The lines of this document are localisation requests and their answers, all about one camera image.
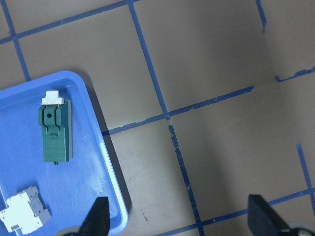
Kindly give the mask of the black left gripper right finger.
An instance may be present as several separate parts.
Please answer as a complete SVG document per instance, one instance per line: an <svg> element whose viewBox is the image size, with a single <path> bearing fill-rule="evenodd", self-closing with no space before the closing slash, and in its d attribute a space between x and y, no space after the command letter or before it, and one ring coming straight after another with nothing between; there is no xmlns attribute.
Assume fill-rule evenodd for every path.
<svg viewBox="0 0 315 236"><path fill-rule="evenodd" d="M291 236L291 227L261 195L248 196L247 223L253 236Z"/></svg>

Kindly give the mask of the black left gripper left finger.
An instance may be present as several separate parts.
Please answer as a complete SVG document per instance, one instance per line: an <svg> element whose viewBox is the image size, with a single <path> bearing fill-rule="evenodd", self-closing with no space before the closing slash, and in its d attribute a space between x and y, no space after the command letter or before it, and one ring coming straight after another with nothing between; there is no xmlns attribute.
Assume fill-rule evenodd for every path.
<svg viewBox="0 0 315 236"><path fill-rule="evenodd" d="M110 230L108 197L96 198L78 234L80 236L107 236Z"/></svg>

